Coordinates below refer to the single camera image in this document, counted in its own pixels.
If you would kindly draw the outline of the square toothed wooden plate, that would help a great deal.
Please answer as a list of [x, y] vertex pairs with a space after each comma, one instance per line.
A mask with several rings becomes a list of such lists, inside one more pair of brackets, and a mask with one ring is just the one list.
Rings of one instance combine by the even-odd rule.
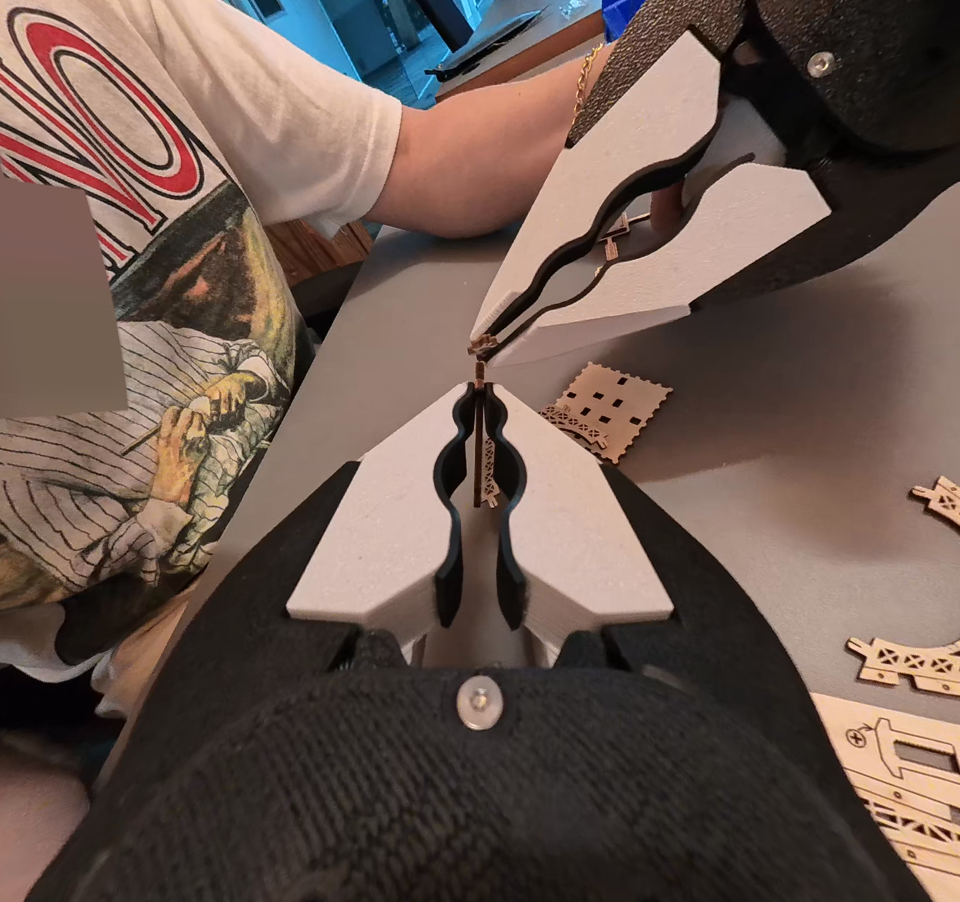
[[555, 404], [568, 404], [573, 416], [604, 432], [607, 448], [603, 452], [593, 451], [581, 438], [574, 438], [600, 458], [618, 464], [671, 391], [658, 383], [591, 362]]

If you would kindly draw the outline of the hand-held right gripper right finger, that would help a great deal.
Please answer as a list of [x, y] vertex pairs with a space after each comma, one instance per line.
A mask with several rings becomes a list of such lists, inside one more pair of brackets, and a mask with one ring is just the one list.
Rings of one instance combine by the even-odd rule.
[[550, 668], [567, 638], [669, 619], [674, 603], [604, 467], [504, 386], [484, 396], [488, 473], [501, 509], [500, 611]]

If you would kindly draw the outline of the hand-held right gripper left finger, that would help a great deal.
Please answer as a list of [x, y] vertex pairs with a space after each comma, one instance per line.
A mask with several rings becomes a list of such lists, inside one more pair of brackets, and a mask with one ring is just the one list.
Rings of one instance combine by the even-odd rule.
[[286, 602], [297, 620], [387, 631], [422, 668], [461, 605], [461, 514], [476, 388], [456, 385], [367, 451]]

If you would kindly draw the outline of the person in printed t-shirt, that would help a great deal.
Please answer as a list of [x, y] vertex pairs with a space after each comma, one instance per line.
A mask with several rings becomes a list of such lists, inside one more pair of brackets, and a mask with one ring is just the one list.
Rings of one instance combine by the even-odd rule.
[[334, 235], [402, 105], [219, 0], [2, 0], [2, 173], [77, 188], [127, 407], [3, 419], [2, 726], [125, 716], [119, 660], [206, 568], [314, 356], [264, 225]]

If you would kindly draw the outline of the wooden square frame piece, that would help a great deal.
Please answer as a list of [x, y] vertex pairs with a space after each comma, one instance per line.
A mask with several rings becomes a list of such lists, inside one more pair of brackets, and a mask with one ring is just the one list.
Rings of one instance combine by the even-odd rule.
[[653, 250], [650, 218], [649, 211], [635, 215], [625, 211], [618, 216], [598, 241], [604, 249], [604, 261], [595, 269], [595, 276], [600, 276], [606, 267], [615, 262], [637, 259]]

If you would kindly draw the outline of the dark flat board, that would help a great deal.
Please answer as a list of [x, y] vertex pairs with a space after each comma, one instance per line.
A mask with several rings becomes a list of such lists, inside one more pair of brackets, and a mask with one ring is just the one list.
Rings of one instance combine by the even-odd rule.
[[424, 74], [445, 83], [474, 70], [486, 57], [510, 43], [539, 20], [545, 11], [546, 7], [542, 7], [504, 20], [482, 37], [471, 38], [463, 48], [450, 54], [434, 68], [426, 68]]

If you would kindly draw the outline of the large wooden parts sheet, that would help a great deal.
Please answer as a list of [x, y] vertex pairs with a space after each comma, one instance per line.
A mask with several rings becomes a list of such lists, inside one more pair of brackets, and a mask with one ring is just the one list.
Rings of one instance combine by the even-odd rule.
[[959, 899], [959, 726], [813, 692], [847, 778], [936, 901]]

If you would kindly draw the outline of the grey desk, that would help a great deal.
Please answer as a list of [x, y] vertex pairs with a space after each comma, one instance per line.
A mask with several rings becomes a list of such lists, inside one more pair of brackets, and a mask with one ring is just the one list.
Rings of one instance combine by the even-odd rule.
[[[473, 372], [466, 334], [512, 231], [384, 230], [184, 613], [344, 462]], [[958, 481], [958, 186], [865, 260], [581, 353], [496, 370], [541, 408], [588, 361], [672, 389], [621, 471], [744, 587], [813, 692], [958, 722], [858, 680], [850, 636], [958, 636], [958, 530], [909, 498]]]

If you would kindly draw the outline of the person's leg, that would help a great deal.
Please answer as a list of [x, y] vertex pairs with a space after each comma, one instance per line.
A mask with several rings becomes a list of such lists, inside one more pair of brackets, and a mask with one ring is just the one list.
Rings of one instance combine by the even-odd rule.
[[22, 901], [89, 811], [78, 774], [1, 752], [1, 899]]

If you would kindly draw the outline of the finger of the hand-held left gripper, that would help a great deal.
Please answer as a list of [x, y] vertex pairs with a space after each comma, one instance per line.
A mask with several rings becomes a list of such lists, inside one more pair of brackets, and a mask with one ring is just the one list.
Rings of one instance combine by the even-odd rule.
[[494, 277], [470, 338], [505, 339], [549, 279], [582, 259], [635, 199], [683, 183], [686, 208], [733, 165], [786, 165], [786, 148], [690, 33], [564, 149]]
[[805, 172], [738, 164], [665, 245], [613, 264], [575, 300], [542, 311], [487, 364], [540, 361], [683, 318], [694, 301], [830, 214]]

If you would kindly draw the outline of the person's left hand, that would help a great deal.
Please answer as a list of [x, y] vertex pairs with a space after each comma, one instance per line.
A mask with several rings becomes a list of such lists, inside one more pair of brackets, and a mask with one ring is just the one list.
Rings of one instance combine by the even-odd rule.
[[652, 192], [649, 222], [657, 237], [667, 239], [675, 236], [684, 223], [684, 188], [685, 180], [681, 179], [667, 188]]

